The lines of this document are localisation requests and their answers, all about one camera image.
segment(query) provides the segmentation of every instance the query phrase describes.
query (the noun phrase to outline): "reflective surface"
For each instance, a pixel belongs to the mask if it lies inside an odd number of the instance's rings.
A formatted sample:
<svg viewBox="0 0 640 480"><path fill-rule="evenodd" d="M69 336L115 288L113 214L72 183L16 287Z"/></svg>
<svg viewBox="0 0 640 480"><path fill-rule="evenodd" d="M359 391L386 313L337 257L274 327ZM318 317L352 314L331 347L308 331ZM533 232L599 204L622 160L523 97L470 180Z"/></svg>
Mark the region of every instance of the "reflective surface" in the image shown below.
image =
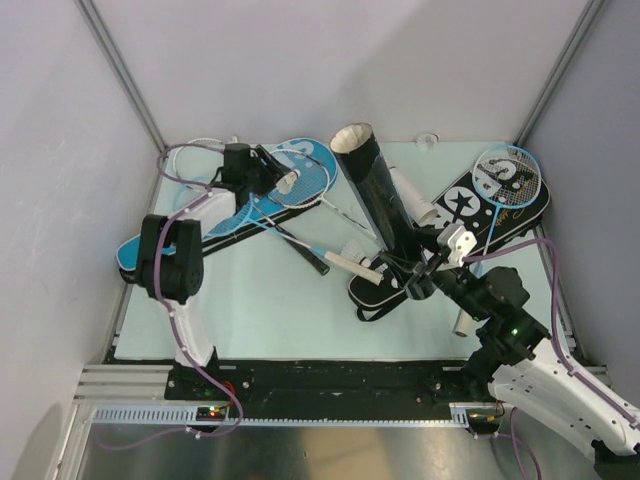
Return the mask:
<svg viewBox="0 0 640 480"><path fill-rule="evenodd" d="M553 432L522 415L518 431L545 480L596 480L592 464ZM449 428L245 427L220 439L181 433L112 452L96 445L140 440L161 426L94 425L84 480L506 480L519 479L509 440L474 440ZM525 460L535 475L531 462Z"/></svg>

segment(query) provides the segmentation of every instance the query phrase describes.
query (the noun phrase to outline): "white wall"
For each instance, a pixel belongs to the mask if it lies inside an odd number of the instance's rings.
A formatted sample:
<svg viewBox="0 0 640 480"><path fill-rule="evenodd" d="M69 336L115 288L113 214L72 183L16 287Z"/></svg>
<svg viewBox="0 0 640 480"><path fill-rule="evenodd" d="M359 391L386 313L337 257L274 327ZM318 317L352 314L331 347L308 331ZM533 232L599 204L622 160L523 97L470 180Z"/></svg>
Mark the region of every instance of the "white wall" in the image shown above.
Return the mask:
<svg viewBox="0 0 640 480"><path fill-rule="evenodd" d="M586 0L97 0L168 141L513 140Z"/></svg>
<svg viewBox="0 0 640 480"><path fill-rule="evenodd" d="M640 2L609 2L527 143L578 339L640 405Z"/></svg>
<svg viewBox="0 0 640 480"><path fill-rule="evenodd" d="M0 478L35 480L104 339L154 149L71 0L1 3Z"/></svg>

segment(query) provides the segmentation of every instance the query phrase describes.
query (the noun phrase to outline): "black cylinder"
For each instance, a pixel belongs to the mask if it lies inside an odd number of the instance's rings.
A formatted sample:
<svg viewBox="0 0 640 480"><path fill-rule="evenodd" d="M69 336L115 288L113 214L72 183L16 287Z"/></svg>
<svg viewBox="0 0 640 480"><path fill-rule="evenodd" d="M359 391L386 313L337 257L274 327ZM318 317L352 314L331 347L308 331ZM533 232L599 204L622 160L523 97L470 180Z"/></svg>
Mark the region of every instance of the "black cylinder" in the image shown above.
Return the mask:
<svg viewBox="0 0 640 480"><path fill-rule="evenodd" d="M343 128L329 147L385 251L404 260L421 260L422 249L411 219L393 185L371 125L356 123Z"/></svg>

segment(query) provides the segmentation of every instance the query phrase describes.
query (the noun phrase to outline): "white table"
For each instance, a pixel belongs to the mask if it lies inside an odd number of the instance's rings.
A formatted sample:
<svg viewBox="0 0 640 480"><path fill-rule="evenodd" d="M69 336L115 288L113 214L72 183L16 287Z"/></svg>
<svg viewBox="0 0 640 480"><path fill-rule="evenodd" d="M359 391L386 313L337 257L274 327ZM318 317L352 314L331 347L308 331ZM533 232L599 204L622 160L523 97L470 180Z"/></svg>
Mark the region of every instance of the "white table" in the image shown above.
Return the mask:
<svg viewBox="0 0 640 480"><path fill-rule="evenodd" d="M428 151L413 143L382 144L387 160L429 197L436 197L493 142L441 142ZM221 156L196 149L180 155L187 176L212 175ZM172 210L177 186L164 181L155 211ZM366 224L340 174L327 198ZM357 238L367 254L378 248L366 235L324 206L284 224L301 239L340 252ZM549 327L551 294L535 247L485 263L514 266L531 293L527 310ZM406 301L374 323L362 323L347 295L350 274L332 267L321 277L281 238L262 232L205 259L200 295L207 330L221 358L235 359L443 359L468 358L475 336L451 333L458 308L442 293ZM116 348L116 358L157 360L174 356L166 311L135 287Z"/></svg>

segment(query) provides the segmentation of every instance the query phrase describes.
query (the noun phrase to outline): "bag strap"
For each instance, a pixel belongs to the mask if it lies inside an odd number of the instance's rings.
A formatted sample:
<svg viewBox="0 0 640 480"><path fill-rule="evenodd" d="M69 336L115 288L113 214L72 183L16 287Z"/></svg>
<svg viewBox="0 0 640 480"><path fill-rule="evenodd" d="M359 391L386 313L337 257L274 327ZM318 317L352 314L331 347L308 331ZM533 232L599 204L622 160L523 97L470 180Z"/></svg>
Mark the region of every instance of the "bag strap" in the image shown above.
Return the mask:
<svg viewBox="0 0 640 480"><path fill-rule="evenodd" d="M358 320L360 320L361 322L375 322L376 320L380 320L382 317L384 317L387 313L389 313L391 310L396 308L406 299L407 299L406 295L398 295L396 298L392 299L389 303L387 303L384 307L382 307L380 310L378 310L369 318L365 316L364 310L362 310L361 307L358 307L356 310L356 315L358 316Z"/></svg>

